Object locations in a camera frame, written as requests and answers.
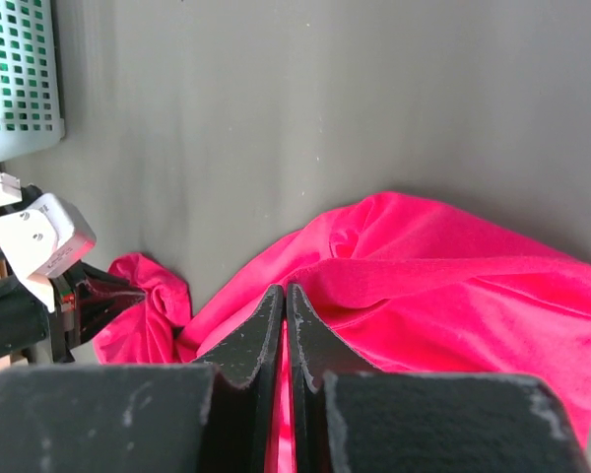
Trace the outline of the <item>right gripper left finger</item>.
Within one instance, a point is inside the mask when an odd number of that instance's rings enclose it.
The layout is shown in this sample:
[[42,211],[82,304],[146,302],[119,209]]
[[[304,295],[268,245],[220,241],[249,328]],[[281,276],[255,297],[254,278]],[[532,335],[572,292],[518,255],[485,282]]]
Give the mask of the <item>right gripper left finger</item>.
[[183,365],[0,373],[0,472],[260,472],[284,292]]

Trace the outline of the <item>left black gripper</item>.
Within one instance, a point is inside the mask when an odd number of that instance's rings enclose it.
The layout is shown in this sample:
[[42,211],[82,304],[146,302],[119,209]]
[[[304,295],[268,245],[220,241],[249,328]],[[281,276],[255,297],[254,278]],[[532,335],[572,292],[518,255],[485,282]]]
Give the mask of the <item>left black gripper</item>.
[[1,250],[0,267],[6,270],[0,278],[0,360],[22,355],[41,364],[46,354],[51,364],[73,363],[71,329],[72,344],[86,344],[146,297],[126,279],[79,262],[51,281],[47,307],[18,280]]

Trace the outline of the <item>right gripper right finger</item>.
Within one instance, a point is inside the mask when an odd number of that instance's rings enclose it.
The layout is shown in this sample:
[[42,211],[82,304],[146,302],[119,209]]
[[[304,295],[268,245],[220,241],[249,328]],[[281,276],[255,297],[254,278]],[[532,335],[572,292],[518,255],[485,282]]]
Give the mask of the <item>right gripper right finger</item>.
[[562,404],[502,373],[386,373],[287,290],[300,472],[587,472]]

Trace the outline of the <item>pink t shirt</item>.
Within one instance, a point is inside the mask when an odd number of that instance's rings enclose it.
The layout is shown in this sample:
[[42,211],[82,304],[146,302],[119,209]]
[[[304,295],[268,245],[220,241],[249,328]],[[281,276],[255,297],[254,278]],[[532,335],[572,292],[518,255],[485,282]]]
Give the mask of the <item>pink t shirt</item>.
[[111,274],[146,292],[95,338],[105,365],[185,364],[243,324],[272,286],[301,286],[321,320],[390,373],[502,372],[544,381],[574,438],[549,464],[587,472],[591,265],[441,202],[382,192],[281,237],[198,312],[140,253]]

